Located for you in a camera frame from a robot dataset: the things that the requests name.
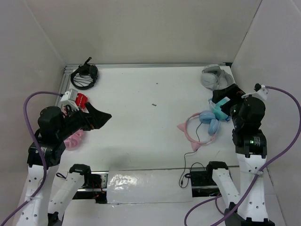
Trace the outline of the pink blue cat-ear headphones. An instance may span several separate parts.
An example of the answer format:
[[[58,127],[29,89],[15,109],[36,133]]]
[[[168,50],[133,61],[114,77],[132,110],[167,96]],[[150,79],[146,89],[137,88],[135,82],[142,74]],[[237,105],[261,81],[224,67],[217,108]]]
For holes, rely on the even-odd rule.
[[[220,128],[220,121],[213,112],[206,110],[188,117],[184,123],[178,124],[177,128],[184,133],[192,151],[195,152],[214,140]]]

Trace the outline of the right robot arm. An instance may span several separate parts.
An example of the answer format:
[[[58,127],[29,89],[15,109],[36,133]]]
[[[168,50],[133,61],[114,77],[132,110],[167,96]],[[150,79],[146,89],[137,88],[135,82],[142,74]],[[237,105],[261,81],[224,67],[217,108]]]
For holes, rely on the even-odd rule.
[[[256,84],[251,93],[245,93],[236,84],[213,91],[213,103],[228,99],[221,110],[230,116],[234,126],[232,140],[240,170],[239,189],[224,162],[209,162],[209,170],[205,173],[206,181],[218,186],[224,200],[226,209],[222,221],[227,226],[274,225],[266,210],[261,169],[267,162],[267,140],[260,126],[268,93],[269,90],[260,84]]]

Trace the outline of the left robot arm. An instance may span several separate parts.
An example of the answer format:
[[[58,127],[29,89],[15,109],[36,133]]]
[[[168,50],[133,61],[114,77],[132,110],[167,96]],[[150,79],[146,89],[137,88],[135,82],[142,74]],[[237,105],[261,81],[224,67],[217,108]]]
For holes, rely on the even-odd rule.
[[[66,149],[64,141],[79,130],[100,129],[112,117],[95,109],[89,102],[87,112],[68,110],[67,114],[57,106],[44,108],[38,118],[36,142],[28,152],[28,182],[25,202],[21,208],[18,226],[60,226],[64,213],[80,187],[87,188],[93,182],[91,168],[74,164],[63,186],[52,197],[52,185]]]

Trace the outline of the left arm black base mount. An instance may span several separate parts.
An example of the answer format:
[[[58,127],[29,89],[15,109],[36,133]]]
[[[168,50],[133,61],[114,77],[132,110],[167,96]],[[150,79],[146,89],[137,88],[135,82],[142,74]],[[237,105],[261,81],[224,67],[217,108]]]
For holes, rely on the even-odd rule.
[[[107,204],[108,172],[92,172],[88,183],[76,192],[76,200],[93,200],[97,204]]]

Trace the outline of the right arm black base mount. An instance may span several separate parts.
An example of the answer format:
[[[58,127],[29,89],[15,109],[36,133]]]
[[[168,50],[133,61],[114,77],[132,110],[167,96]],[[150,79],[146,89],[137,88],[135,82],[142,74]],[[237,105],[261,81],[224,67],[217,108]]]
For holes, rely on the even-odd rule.
[[[220,191],[216,183],[209,179],[207,172],[201,169],[193,169],[190,173],[192,197],[217,196]]]

